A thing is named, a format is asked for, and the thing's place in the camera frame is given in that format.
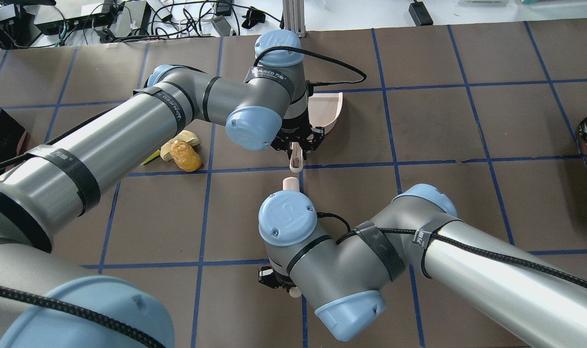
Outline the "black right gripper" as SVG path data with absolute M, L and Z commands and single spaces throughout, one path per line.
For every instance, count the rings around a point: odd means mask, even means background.
M 291 290 L 294 288 L 291 278 L 281 275 L 271 266 L 258 267 L 258 283 L 271 289 Z

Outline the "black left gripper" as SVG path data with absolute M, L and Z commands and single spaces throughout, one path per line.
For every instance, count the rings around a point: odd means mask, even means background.
M 324 127 L 311 125 L 309 110 L 306 108 L 300 115 L 282 120 L 281 128 L 270 146 L 291 156 L 293 143 L 298 143 L 302 153 L 307 156 L 320 147 L 325 134 Z

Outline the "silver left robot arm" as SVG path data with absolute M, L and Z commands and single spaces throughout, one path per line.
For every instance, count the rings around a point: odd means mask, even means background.
M 287 29 L 262 34 L 254 52 L 244 82 L 161 65 L 128 101 L 0 176 L 0 348 L 175 346 L 159 300 L 52 255 L 53 238 L 196 119 L 247 150 L 269 148 L 306 108 L 304 52 Z

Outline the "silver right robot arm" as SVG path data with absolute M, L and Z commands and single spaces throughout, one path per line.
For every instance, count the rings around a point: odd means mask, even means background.
M 448 287 L 535 348 L 587 348 L 587 281 L 472 227 L 418 184 L 335 241 L 299 191 L 274 192 L 258 230 L 274 273 L 294 286 L 339 341 L 386 307 L 381 289 L 409 267 Z

